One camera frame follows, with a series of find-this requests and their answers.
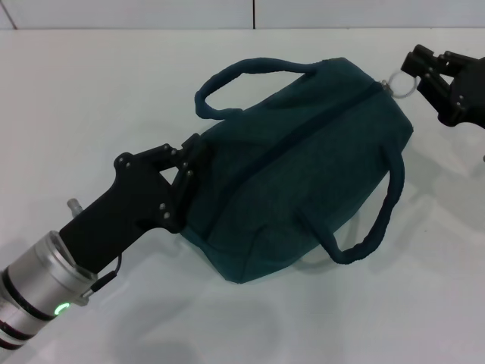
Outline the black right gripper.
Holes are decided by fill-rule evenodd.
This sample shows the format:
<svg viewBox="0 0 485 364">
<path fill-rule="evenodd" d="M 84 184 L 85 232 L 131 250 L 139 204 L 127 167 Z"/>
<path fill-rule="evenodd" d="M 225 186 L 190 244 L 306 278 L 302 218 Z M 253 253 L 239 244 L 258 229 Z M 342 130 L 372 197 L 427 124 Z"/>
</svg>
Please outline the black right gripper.
<svg viewBox="0 0 485 364">
<path fill-rule="evenodd" d="M 484 58 L 472 61 L 461 69 L 450 51 L 441 55 L 423 45 L 409 52 L 401 70 L 412 77 L 421 77 L 417 91 L 438 112 L 438 120 L 447 127 L 469 123 L 484 127 Z M 449 85 L 438 73 L 453 77 Z"/>
</svg>

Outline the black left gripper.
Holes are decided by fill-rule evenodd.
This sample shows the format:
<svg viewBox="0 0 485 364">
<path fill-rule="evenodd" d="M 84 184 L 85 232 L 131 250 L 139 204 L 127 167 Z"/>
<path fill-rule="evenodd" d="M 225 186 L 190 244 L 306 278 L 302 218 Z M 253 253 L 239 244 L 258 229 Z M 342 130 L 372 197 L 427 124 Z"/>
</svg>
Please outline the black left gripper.
<svg viewBox="0 0 485 364">
<path fill-rule="evenodd" d="M 194 195 L 192 171 L 211 162 L 211 150 L 194 133 L 177 150 L 168 144 L 114 161 L 114 183 L 60 230 L 80 267 L 98 273 L 145 232 L 182 230 Z"/>
</svg>

